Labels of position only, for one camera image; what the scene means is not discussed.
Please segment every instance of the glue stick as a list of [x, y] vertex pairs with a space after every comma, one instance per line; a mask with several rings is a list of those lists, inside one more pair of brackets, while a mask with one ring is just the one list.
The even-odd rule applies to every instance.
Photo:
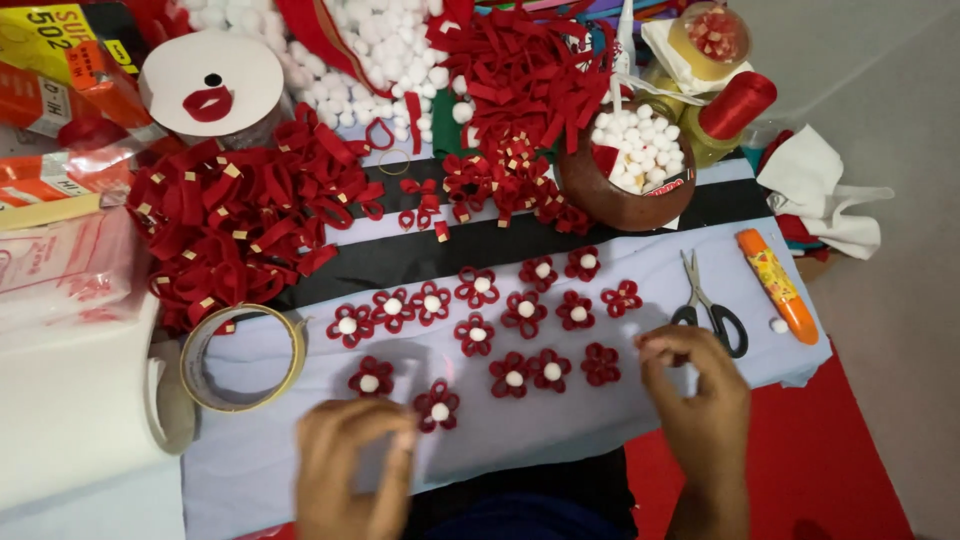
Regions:
[[736, 241], [793, 334], [801, 343], [816, 344], [820, 339], [817, 324], [806, 308], [804, 299], [797, 293], [797, 287], [780, 266], [777, 256], [763, 241], [763, 236], [756, 229], [749, 229], [737, 233]]

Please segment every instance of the tape piece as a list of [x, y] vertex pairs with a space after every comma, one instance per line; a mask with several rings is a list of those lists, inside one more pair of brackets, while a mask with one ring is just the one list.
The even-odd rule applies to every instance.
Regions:
[[[290, 365], [287, 367], [287, 373], [283, 376], [283, 380], [256, 401], [248, 404], [237, 404], [226, 400], [210, 386], [204, 375], [204, 355], [206, 346], [210, 343], [210, 338], [213, 337], [214, 332], [221, 325], [234, 317], [254, 312], [266, 313], [279, 320], [290, 336], [290, 345], [293, 351], [290, 356]], [[180, 354], [180, 375], [182, 376], [183, 387], [186, 388], [187, 394], [193, 398], [193, 401], [220, 412], [244, 412], [273, 401], [297, 381], [300, 371], [303, 369], [303, 360], [306, 356], [306, 344], [303, 340], [303, 325], [305, 324], [306, 320], [303, 320], [295, 325], [280, 312], [258, 304], [240, 304], [212, 313], [190, 332], [190, 335], [186, 338], [186, 343], [183, 345], [183, 352]]]

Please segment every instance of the rubber band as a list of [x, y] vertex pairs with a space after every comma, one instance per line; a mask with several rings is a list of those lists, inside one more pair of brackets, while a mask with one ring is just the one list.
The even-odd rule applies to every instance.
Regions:
[[[390, 172], [387, 169], [383, 168], [383, 157], [386, 156], [387, 154], [390, 154], [391, 152], [400, 152], [400, 154], [403, 154], [403, 156], [407, 158], [406, 166], [403, 167], [402, 170], [395, 173]], [[390, 176], [400, 176], [401, 174], [407, 172], [407, 169], [410, 168], [410, 161], [411, 161], [411, 158], [409, 154], [400, 150], [399, 148], [391, 148], [389, 150], [384, 151], [383, 154], [380, 154], [380, 159], [376, 161], [376, 168], [380, 169], [380, 172], [382, 172], [383, 174], [390, 175]]]
[[[377, 124], [379, 124], [380, 127], [383, 128], [384, 133], [390, 136], [390, 142], [388, 142], [384, 146], [377, 146], [376, 144], [373, 143], [373, 127], [376, 126]], [[376, 150], [387, 150], [394, 146], [394, 142], [396, 142], [396, 140], [394, 139], [394, 132], [390, 131], [390, 128], [387, 127], [387, 124], [383, 123], [383, 118], [380, 118], [379, 116], [377, 116], [373, 120], [373, 122], [371, 122], [370, 125], [367, 126], [367, 144], [369, 144], [371, 148]]]

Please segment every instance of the clay pot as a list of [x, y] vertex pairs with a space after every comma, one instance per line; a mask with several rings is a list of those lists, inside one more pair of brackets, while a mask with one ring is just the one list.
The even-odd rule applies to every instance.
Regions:
[[[624, 103], [624, 110], [636, 110], [639, 103]], [[602, 111], [611, 112], [613, 106], [606, 105]], [[570, 202], [582, 209], [594, 220], [607, 224], [620, 231], [651, 231], [663, 227], [677, 218], [690, 203], [696, 180], [696, 164], [693, 151], [683, 133], [677, 142], [684, 152], [687, 170], [668, 178], [664, 184], [686, 178], [680, 186], [662, 195], [635, 195], [624, 191], [604, 178], [593, 160], [590, 151], [590, 133], [593, 131], [593, 119], [590, 128], [579, 133], [577, 152], [568, 154], [563, 145], [557, 155], [557, 172], [564, 194]]]

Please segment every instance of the light blue cloth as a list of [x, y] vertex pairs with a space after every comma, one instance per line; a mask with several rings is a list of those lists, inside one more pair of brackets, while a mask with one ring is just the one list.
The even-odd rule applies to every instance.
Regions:
[[[397, 368], [396, 389], [391, 399], [409, 403], [425, 392], [436, 378], [452, 380], [461, 406], [456, 411], [458, 428], [439, 430], [420, 439], [413, 491], [472, 478], [490, 471], [539, 463], [572, 461], [610, 451], [625, 441], [655, 429], [657, 414], [639, 381], [639, 366], [631, 338], [667, 322], [690, 294], [680, 258], [681, 250], [697, 249], [702, 286], [710, 299], [731, 309], [750, 336], [750, 350], [736, 361], [751, 386], [781, 382], [803, 385], [830, 356], [826, 335], [815, 346], [798, 342], [792, 334], [776, 334], [769, 321], [777, 311], [767, 298], [733, 235], [757, 228], [780, 258], [783, 266], [814, 311], [789, 251], [773, 218], [732, 223], [683, 233], [650, 237], [619, 237], [599, 246], [602, 264], [590, 283], [563, 277], [565, 255], [554, 256], [561, 278], [541, 297], [550, 315], [540, 324], [532, 341], [515, 330], [504, 329], [499, 315], [505, 297], [523, 290], [517, 278], [519, 264], [494, 268], [501, 301], [480, 309], [494, 321], [496, 336], [487, 357], [464, 358], [453, 337], [454, 325], [466, 319], [466, 303], [453, 301], [446, 321], [425, 329], [404, 326], [398, 335], [378, 329], [370, 342], [345, 349], [324, 335], [333, 322], [333, 311], [344, 303], [368, 304], [372, 292], [359, 293], [298, 310], [299, 317], [312, 317], [307, 324], [306, 366], [298, 382], [276, 401], [259, 409], [223, 414], [204, 410], [200, 435], [183, 457], [183, 503], [187, 537], [217, 540], [285, 523], [293, 519], [293, 481], [297, 468], [294, 426], [296, 420], [317, 402], [347, 398], [347, 379], [364, 355], [391, 361]], [[600, 302], [604, 289], [632, 279], [639, 286], [644, 306], [620, 319], [611, 319]], [[454, 278], [438, 280], [451, 290]], [[410, 284], [408, 291], [419, 289]], [[567, 289], [588, 295], [594, 302], [597, 324], [590, 330], [566, 332], [553, 309]], [[701, 321], [707, 315], [700, 308]], [[595, 388], [586, 383], [579, 365], [591, 341], [614, 347], [620, 353], [621, 381]], [[289, 361], [288, 338], [272, 318], [240, 323], [232, 336], [214, 338], [207, 365], [215, 383], [240, 392], [270, 387], [282, 377]], [[529, 384], [522, 400], [495, 399], [488, 372], [492, 360], [516, 351], [532, 355], [552, 347], [568, 357], [574, 370], [565, 377], [563, 395], [538, 390]], [[696, 373], [688, 367], [674, 370], [678, 385], [691, 391]], [[374, 449], [363, 460], [357, 484], [372, 489], [378, 478]]]

